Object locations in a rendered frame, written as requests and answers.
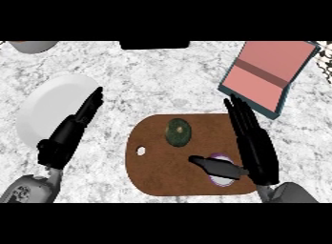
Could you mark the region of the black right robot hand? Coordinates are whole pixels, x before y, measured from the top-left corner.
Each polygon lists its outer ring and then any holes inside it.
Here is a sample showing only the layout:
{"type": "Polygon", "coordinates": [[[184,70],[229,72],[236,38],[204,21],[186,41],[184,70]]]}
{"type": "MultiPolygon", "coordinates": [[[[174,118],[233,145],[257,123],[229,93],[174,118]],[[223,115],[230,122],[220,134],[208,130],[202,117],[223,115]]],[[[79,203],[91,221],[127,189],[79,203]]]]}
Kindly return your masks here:
{"type": "Polygon", "coordinates": [[[190,155],[189,161],[204,171],[221,178],[239,180],[246,175],[260,186],[279,183],[279,159],[264,128],[257,122],[257,117],[249,105],[235,95],[224,99],[229,119],[236,135],[236,145],[242,165],[236,166],[223,159],[190,155]]]}

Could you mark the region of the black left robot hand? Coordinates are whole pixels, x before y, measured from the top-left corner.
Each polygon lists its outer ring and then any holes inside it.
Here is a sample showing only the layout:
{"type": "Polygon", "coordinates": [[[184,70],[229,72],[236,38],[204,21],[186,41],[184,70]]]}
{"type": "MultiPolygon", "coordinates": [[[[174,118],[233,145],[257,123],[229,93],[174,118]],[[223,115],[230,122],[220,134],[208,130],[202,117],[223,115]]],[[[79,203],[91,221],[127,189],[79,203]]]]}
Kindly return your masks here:
{"type": "Polygon", "coordinates": [[[71,114],[59,124],[50,138],[40,141],[37,148],[41,165],[56,170],[65,168],[75,154],[85,128],[102,105],[103,88],[99,87],[84,100],[76,113],[71,114]]]}

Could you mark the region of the brown wooden cutting board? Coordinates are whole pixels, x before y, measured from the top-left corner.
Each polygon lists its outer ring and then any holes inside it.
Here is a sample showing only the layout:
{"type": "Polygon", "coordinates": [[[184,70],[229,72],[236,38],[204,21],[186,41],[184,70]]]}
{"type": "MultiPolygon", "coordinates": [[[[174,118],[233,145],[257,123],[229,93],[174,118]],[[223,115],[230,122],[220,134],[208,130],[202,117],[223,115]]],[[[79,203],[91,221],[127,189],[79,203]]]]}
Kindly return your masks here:
{"type": "Polygon", "coordinates": [[[190,155],[224,154],[242,165],[236,136],[226,113],[156,114],[136,125],[128,137],[125,167],[137,189],[156,196],[246,194],[257,186],[246,175],[226,186],[217,186],[205,171],[189,162],[190,155]],[[167,123],[181,118],[192,127],[184,147],[167,143],[167,123]]]}

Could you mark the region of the white plate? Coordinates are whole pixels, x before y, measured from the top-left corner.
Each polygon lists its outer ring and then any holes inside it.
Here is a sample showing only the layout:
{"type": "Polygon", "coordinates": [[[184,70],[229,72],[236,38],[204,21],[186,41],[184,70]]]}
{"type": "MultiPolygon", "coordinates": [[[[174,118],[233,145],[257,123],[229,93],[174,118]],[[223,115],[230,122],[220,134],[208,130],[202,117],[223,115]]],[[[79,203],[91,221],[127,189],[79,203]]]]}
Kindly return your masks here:
{"type": "Polygon", "coordinates": [[[32,149],[48,139],[63,119],[75,114],[91,92],[100,87],[96,80],[69,74],[47,80],[32,91],[19,108],[16,133],[32,149]]]}

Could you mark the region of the grey bowl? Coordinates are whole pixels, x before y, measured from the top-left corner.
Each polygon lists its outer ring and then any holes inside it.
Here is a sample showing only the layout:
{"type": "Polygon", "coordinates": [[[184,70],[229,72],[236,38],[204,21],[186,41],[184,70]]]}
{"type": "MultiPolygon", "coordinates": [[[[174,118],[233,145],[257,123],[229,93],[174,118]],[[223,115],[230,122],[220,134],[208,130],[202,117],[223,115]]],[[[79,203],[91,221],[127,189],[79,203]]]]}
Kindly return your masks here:
{"type": "Polygon", "coordinates": [[[11,41],[14,49],[28,54],[41,53],[47,51],[56,44],[56,41],[11,41]]]}

